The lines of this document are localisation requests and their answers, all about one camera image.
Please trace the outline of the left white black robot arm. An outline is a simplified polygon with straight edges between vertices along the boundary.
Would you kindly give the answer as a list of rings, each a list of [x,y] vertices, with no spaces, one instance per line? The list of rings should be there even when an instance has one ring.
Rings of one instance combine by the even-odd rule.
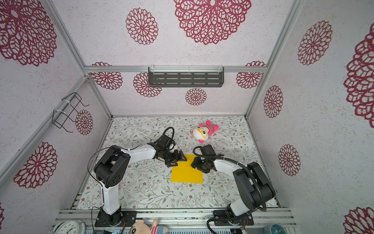
[[[172,148],[162,148],[149,143],[134,149],[124,149],[116,145],[109,147],[94,167],[96,179],[102,186],[102,209],[107,215],[113,215],[120,210],[119,183],[124,178],[128,165],[143,160],[162,159],[167,167],[174,167],[180,161],[187,161],[182,150],[175,144],[171,146]]]

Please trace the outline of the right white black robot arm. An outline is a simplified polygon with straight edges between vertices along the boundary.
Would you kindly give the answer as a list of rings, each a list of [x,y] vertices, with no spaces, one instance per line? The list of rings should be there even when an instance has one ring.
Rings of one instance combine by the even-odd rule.
[[[240,198],[227,206],[230,217],[255,210],[267,211],[266,202],[276,195],[270,180],[256,162],[244,165],[226,157],[196,157],[191,167],[205,174],[211,170],[221,172],[235,180]]]

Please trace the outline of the yellow square paper sheet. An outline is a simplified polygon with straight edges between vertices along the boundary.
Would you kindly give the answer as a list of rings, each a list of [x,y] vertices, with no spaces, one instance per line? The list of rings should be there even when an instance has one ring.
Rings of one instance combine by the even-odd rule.
[[[196,156],[185,156],[187,158],[187,161],[180,161],[178,162],[178,166],[173,167],[170,181],[202,184],[204,182],[203,173],[197,169],[192,168],[191,166]]]

